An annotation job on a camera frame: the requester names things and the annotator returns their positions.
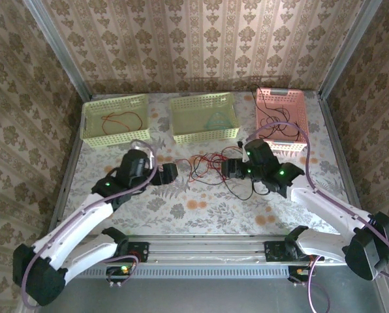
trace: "yellow basket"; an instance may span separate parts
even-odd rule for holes
[[[117,115],[105,121],[103,118],[111,113]],[[83,104],[80,125],[80,138],[92,148],[117,145],[134,139],[148,140],[148,96],[87,102]]]
[[[170,107],[176,143],[232,139],[240,129],[232,93],[174,98]]]

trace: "table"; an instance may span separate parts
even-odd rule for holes
[[[235,111],[240,121],[236,140],[210,141],[176,145],[170,130],[169,100],[200,93],[159,93],[149,95],[151,143],[157,148],[159,163],[173,162],[196,154],[222,151],[236,145],[238,140],[248,137],[255,129],[255,105],[251,93],[237,92]],[[101,100],[120,95],[93,97]],[[347,200],[343,180],[337,167],[328,131],[324,124],[316,92],[306,91],[305,102],[311,142],[311,176],[322,188],[342,200]],[[67,198],[63,219],[68,217],[84,201],[91,187],[112,168],[118,166],[129,144],[102,149],[92,149],[83,144],[76,165],[72,185]],[[228,157],[240,154],[227,149]],[[280,162],[292,162],[304,169],[305,151],[301,153],[276,152]],[[310,213],[305,207],[292,203],[278,194],[259,196],[241,201],[233,196],[224,185],[208,186],[188,183],[190,166],[178,163],[176,181],[165,186],[149,186],[147,190],[120,207],[110,218],[102,221],[91,234],[99,234],[113,226],[127,235],[204,235],[204,234],[278,234],[284,235],[298,225],[306,225],[318,231],[335,230]],[[209,182],[218,182],[216,173],[205,177]],[[233,192],[242,198],[251,193],[251,182],[229,180]]]

